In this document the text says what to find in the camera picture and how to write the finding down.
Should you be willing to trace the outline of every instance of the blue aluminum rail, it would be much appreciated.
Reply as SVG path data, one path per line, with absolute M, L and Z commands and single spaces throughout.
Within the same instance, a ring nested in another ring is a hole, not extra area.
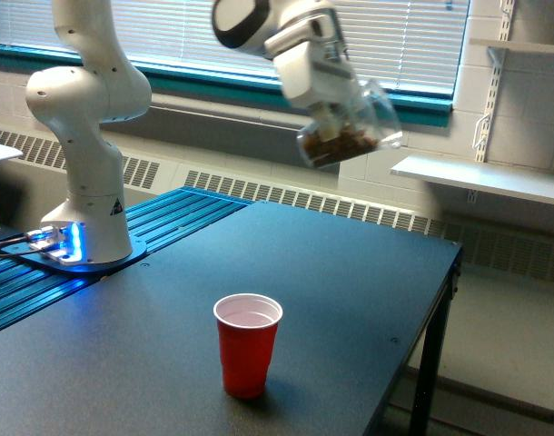
M 126 211 L 132 237 L 148 255 L 239 211 L 251 202 L 195 188 L 160 195 Z M 15 259 L 0 259 L 0 331 L 101 277 L 61 274 Z

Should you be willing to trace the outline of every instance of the brown contents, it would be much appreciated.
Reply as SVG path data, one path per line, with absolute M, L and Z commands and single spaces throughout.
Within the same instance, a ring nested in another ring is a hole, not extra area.
M 341 129 L 337 138 L 326 142 L 316 131 L 307 135 L 302 144 L 307 158 L 318 168 L 373 152 L 377 145 L 378 141 L 366 136 L 363 130 L 353 132 L 348 127 Z

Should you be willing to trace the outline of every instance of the wall vent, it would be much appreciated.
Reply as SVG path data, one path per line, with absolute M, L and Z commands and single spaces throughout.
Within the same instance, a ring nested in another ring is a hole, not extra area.
M 445 223 L 421 216 L 414 211 L 383 204 L 355 201 L 347 197 L 290 186 L 270 186 L 194 170 L 189 171 L 185 185 L 247 200 L 269 200 L 447 239 L 463 244 L 466 263 L 554 282 L 554 243 L 542 242 L 535 235 L 530 239 L 526 236 L 507 234 L 503 230 L 494 231 L 467 224 Z
M 65 170 L 63 149 L 58 142 L 0 130 L 0 144 L 23 152 L 19 160 L 57 170 Z M 124 184 L 150 189 L 160 164 L 124 156 Z

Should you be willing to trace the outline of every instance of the table leg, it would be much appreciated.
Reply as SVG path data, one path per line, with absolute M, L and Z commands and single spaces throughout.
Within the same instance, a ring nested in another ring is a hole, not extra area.
M 411 415 L 410 436 L 426 434 L 432 405 L 432 394 L 439 372 L 440 354 L 444 333 L 449 318 L 450 300 L 452 300 L 454 281 L 452 278 L 445 284 L 446 289 L 440 299 L 439 307 L 432 315 L 426 329 L 422 358 L 420 359 L 419 377 L 416 383 L 414 405 Z

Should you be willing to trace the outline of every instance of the plastic cup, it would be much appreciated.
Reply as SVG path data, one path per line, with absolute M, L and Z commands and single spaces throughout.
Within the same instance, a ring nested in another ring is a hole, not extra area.
M 236 398 L 258 397 L 265 390 L 281 305 L 263 295 L 237 293 L 219 300 L 213 311 L 224 390 Z

